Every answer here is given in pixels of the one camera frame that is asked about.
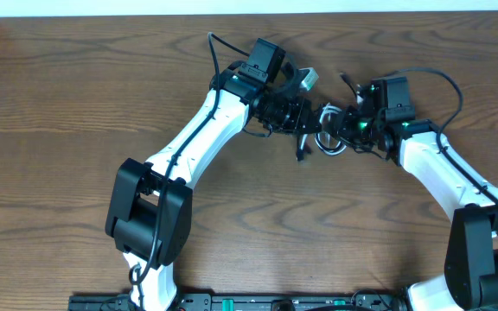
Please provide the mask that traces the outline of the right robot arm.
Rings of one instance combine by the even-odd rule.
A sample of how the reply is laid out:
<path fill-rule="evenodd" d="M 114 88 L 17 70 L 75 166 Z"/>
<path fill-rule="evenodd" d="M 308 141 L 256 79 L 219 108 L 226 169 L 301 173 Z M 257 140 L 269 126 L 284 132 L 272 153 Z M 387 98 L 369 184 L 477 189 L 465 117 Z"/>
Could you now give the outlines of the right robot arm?
<path fill-rule="evenodd" d="M 451 147 L 443 127 L 416 118 L 406 77 L 392 74 L 373 79 L 354 89 L 354 95 L 357 105 L 332 117 L 327 133 L 413 175 L 451 224 L 443 274 L 409 286 L 396 308 L 498 307 L 498 187 Z"/>

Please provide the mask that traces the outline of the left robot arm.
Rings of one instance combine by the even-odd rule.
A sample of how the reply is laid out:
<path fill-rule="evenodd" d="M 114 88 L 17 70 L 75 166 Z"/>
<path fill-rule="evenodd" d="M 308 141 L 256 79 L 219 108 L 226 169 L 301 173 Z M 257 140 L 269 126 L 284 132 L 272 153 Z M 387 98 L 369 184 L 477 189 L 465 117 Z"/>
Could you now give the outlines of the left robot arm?
<path fill-rule="evenodd" d="M 208 165 L 255 118 L 268 134 L 306 136 L 321 129 L 304 97 L 318 79 L 279 46 L 257 39 L 225 69 L 216 67 L 195 116 L 161 151 L 118 169 L 105 233 L 129 265 L 128 310 L 166 310 L 176 298 L 173 262 L 191 230 L 195 185 Z"/>

